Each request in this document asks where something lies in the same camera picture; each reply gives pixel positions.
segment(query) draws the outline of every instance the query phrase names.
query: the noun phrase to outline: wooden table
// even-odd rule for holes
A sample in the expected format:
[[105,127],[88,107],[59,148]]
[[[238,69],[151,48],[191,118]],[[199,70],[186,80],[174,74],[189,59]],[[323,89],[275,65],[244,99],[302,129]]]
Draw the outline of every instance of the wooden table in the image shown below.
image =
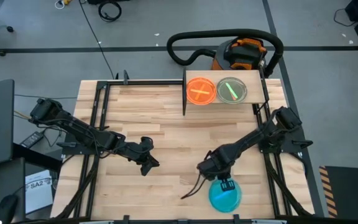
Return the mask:
[[[266,81],[272,111],[286,106],[280,80]],[[75,107],[74,116],[87,123],[96,83],[94,80],[81,82]],[[181,104],[180,85],[111,88],[106,126],[125,134],[126,141],[139,142],[142,136],[151,137],[155,145],[151,153],[160,167],[152,168],[143,177],[140,166],[120,156],[110,155],[100,160],[92,220],[122,220],[124,215],[130,215],[131,220],[230,219],[235,213],[240,218],[273,218],[265,164],[257,146],[243,152],[232,168],[232,176],[242,189],[241,204],[233,213],[217,212],[209,204],[211,182],[208,181],[196,195],[180,199],[195,184],[196,165],[209,150],[234,142],[257,127],[251,104],[188,104],[186,116],[182,115]],[[281,159],[288,188],[302,206],[313,213],[302,163],[287,154],[282,154]],[[62,167],[51,217],[58,215],[76,192],[82,160],[83,156],[75,156]],[[280,211],[284,214],[277,186],[276,190]],[[83,197],[82,215],[87,198],[88,190]]]

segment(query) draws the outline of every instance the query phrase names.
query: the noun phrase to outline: orange petri dish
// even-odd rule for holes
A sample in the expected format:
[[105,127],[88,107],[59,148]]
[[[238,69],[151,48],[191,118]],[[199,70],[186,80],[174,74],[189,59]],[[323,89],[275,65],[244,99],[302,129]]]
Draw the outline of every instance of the orange petri dish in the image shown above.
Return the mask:
[[187,83],[187,99],[196,105],[207,105],[216,98],[216,87],[211,80],[203,77],[192,78]]

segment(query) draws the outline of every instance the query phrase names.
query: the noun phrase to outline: chair wheel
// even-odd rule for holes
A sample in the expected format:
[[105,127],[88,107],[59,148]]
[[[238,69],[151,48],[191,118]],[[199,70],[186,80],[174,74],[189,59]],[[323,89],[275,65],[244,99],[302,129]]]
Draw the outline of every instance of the chair wheel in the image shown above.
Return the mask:
[[6,55],[6,52],[5,51],[3,51],[3,50],[0,50],[0,56],[5,56]]

